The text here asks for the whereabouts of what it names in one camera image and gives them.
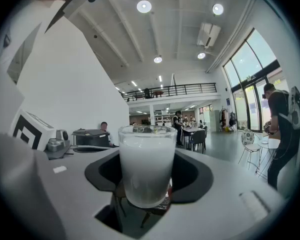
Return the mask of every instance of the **glass of milk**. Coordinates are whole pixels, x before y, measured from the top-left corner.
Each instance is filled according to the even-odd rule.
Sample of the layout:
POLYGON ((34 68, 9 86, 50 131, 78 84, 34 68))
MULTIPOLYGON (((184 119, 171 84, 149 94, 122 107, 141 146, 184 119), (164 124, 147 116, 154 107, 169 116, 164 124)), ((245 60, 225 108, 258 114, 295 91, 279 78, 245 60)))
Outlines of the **glass of milk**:
POLYGON ((119 129, 122 179, 127 199, 152 208, 165 199, 174 162, 177 130, 154 125, 119 129))

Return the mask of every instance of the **round ceiling light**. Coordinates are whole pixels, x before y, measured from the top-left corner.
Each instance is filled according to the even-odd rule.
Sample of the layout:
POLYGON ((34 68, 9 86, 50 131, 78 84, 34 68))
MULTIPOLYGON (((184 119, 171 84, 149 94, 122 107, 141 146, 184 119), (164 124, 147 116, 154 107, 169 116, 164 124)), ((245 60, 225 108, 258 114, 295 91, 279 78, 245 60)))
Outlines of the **round ceiling light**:
POLYGON ((155 63, 160 63, 160 62, 162 62, 162 58, 161 57, 155 57, 154 62, 155 63))
POLYGON ((198 54, 198 59, 199 60, 203 59, 204 57, 206 57, 205 53, 201 52, 201 53, 198 54))
POLYGON ((221 15, 224 12, 224 7, 219 4, 216 3, 213 7, 212 7, 212 11, 215 15, 221 15))
POLYGON ((150 12, 152 6, 149 1, 142 0, 142 1, 138 2, 138 4, 136 5, 136 8, 140 13, 145 14, 145 13, 150 12))

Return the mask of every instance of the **glass base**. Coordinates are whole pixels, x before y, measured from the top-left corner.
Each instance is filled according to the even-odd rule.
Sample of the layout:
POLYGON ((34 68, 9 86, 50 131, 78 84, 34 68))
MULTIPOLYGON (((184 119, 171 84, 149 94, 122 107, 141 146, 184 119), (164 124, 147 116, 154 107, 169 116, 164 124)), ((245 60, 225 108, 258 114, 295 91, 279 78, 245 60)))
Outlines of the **glass base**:
POLYGON ((153 208, 153 207, 156 207, 156 206, 160 205, 165 200, 166 196, 164 196, 160 201, 155 202, 155 203, 138 203, 138 202, 135 202, 134 200, 129 199, 128 196, 126 198, 134 206, 139 207, 139 208, 148 209, 148 208, 153 208))

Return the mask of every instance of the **glass rim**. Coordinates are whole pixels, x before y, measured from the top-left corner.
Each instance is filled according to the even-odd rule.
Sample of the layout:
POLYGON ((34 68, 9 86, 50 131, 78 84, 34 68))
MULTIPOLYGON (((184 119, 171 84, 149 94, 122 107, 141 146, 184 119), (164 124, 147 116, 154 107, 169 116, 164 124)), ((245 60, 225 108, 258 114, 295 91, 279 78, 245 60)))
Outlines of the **glass rim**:
POLYGON ((122 126, 118 129, 118 133, 119 134, 133 134, 134 136, 137 135, 152 135, 152 136, 165 136, 165 135, 171 135, 171 134, 177 134, 177 129, 170 127, 170 126, 162 126, 162 125, 147 125, 147 124, 138 124, 138 125, 127 125, 127 126, 122 126), (128 128, 145 128, 145 127, 153 127, 153 128, 157 128, 157 129, 165 129, 165 130, 169 130, 166 132, 162 132, 160 134, 154 133, 154 132, 128 132, 128 131, 124 131, 124 129, 128 129, 128 128))

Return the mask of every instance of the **white liquid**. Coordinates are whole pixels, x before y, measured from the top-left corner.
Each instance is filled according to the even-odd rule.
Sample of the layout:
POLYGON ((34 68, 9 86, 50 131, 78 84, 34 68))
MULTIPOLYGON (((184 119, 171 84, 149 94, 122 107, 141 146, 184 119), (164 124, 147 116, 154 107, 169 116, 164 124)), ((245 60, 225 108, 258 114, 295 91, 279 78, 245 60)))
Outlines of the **white liquid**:
POLYGON ((124 190, 133 205, 151 208, 165 199, 175 147, 166 137, 126 137, 120 143, 124 190))

